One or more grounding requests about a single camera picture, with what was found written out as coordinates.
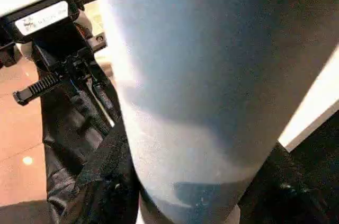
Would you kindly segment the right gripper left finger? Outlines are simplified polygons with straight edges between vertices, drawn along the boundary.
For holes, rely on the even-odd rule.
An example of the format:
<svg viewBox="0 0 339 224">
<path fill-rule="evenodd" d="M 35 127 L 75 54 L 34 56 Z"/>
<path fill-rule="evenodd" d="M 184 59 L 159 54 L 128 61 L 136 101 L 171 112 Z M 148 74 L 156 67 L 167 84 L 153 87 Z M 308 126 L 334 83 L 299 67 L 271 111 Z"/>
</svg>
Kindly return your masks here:
<svg viewBox="0 0 339 224">
<path fill-rule="evenodd" d="M 92 183 L 72 193 L 50 193 L 52 223 L 135 223 L 139 182 L 125 132 L 125 180 L 121 187 Z"/>
</svg>

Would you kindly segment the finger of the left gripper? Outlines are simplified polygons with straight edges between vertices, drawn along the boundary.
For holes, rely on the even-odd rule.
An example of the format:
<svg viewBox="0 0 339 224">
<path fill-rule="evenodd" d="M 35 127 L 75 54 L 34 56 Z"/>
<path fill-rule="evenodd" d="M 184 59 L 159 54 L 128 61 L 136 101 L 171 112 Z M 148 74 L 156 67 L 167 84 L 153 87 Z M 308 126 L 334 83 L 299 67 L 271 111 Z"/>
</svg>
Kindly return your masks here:
<svg viewBox="0 0 339 224">
<path fill-rule="evenodd" d="M 61 85 L 42 97 L 42 142 L 48 193 L 123 185 L 123 122 L 111 126 L 88 89 L 72 93 Z"/>
</svg>

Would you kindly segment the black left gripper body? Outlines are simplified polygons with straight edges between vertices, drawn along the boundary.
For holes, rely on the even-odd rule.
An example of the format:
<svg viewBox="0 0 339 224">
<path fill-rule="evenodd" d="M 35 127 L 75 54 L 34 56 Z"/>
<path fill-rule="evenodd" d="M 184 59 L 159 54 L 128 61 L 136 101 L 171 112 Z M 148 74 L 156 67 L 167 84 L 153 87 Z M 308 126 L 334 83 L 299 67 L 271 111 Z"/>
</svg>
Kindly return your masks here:
<svg viewBox="0 0 339 224">
<path fill-rule="evenodd" d="M 88 31 L 69 20 L 53 23 L 32 34 L 33 61 L 47 74 L 32 84 L 33 95 L 43 95 L 60 83 L 77 93 L 89 80 L 95 95 L 107 91 L 108 78 L 94 58 Z"/>
</svg>

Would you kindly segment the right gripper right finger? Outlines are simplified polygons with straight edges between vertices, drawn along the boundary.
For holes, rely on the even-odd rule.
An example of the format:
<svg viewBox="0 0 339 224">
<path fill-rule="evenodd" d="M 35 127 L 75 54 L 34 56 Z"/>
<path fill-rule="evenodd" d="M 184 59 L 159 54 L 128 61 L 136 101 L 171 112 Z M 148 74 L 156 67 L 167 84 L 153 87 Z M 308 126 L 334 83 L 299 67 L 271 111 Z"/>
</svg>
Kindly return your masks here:
<svg viewBox="0 0 339 224">
<path fill-rule="evenodd" d="M 282 145 L 274 146 L 238 205 L 241 223 L 338 223 L 338 213 Z"/>
</svg>

